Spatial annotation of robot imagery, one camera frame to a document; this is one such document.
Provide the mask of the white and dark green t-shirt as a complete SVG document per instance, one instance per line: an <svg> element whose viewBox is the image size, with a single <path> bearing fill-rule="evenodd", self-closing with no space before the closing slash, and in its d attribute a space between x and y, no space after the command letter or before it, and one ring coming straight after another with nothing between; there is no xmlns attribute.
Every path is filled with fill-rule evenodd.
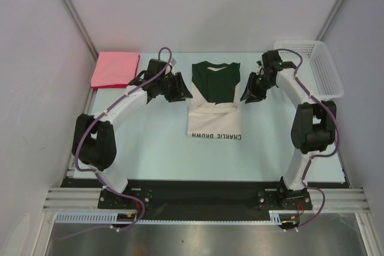
<svg viewBox="0 0 384 256"><path fill-rule="evenodd" d="M187 135L193 138L241 140L240 63L191 66Z"/></svg>

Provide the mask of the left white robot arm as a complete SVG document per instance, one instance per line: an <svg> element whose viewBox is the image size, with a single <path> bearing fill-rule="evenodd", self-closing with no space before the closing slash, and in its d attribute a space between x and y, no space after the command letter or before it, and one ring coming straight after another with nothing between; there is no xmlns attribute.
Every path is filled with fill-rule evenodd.
<svg viewBox="0 0 384 256"><path fill-rule="evenodd" d="M103 186L113 190L112 201L121 208L129 206L133 194L126 189L128 179L119 172L115 132L139 108L162 95L170 102L192 98L182 74L173 70L173 59L151 59L146 70L129 82L124 93L96 115L81 114L76 119L72 154L78 171L91 171Z"/></svg>

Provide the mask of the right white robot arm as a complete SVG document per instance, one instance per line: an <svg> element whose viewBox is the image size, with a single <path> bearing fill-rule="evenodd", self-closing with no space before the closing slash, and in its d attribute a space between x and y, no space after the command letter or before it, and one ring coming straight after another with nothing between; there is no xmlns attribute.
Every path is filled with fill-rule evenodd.
<svg viewBox="0 0 384 256"><path fill-rule="evenodd" d="M284 209L298 202L296 191L307 189L307 174L315 158L336 154L322 152L339 137L336 120L337 107L332 100L321 100L298 77L303 57L290 49L265 52L258 62L258 73L250 73L241 101L256 103L266 99L267 90L278 87L296 108L290 132L295 148L287 172L281 180L285 188L277 193L277 203Z"/></svg>

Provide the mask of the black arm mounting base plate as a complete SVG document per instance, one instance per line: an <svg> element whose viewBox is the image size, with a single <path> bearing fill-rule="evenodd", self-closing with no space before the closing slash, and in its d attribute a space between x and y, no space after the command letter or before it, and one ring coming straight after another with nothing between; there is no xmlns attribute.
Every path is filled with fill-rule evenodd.
<svg viewBox="0 0 384 256"><path fill-rule="evenodd" d="M133 210L144 204L145 220L258 221L270 210L315 210L310 191L287 192L280 182L131 180L120 196L101 189L96 207Z"/></svg>

